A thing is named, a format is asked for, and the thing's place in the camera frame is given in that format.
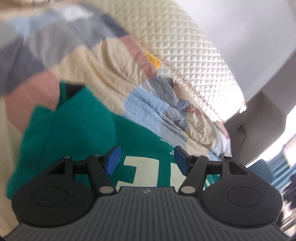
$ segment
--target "white quilted fabric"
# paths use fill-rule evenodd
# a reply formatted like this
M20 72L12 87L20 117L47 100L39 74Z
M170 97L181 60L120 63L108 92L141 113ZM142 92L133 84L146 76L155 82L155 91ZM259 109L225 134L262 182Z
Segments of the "white quilted fabric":
M186 87L213 121L227 120L240 109L244 97L230 69L207 36L173 0L91 1L168 60L171 68L163 64L159 74ZM194 86L208 105L172 67Z

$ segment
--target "patchwork blanket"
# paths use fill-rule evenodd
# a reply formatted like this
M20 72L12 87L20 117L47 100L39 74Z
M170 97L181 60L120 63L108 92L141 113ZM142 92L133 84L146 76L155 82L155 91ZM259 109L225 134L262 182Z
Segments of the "patchwork blanket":
M0 12L0 226L13 226L5 185L34 108L56 108L59 82L85 84L112 112L188 153L230 152L221 126L157 75L131 35L87 2Z

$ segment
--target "yellow object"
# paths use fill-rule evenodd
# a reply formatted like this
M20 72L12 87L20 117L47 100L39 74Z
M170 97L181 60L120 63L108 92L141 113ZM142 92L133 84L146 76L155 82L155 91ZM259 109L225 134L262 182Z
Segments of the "yellow object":
M145 55L155 68L159 68L161 66L161 61L154 55L150 54L148 51L145 52Z

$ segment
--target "green fabric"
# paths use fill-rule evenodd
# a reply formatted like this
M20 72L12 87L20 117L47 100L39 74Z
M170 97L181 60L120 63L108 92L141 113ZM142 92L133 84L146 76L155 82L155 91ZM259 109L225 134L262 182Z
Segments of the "green fabric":
M20 147L18 165L7 185L8 198L63 156L82 160L95 153L106 154L115 145L122 151L121 160L110 177L115 186L118 181L125 185L150 186L153 177L156 178L155 186L170 186L171 178L174 179L171 163L175 163L171 144L148 129L111 113L87 88L69 100L63 83L60 92L56 111L37 107L32 114ZM124 165L125 160L132 164ZM144 163L144 166L137 167L137 163ZM138 175L135 180L136 171L140 174L142 170L143 174L143 168L151 178ZM75 178L89 185L85 175ZM217 179L210 177L210 182Z

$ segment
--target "power cord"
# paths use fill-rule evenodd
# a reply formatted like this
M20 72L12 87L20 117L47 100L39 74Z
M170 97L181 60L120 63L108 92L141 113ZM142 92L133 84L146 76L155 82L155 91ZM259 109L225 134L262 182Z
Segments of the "power cord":
M241 126L238 128L238 130L244 134L244 137L243 137L242 142L240 143L239 147L237 148L237 150L236 150L235 153L234 153L234 157L235 157L237 160L239 159L239 156L240 156L241 151L242 151L243 143L244 143L244 141L245 141L245 139L246 139L246 130L245 130L245 128L241 125Z

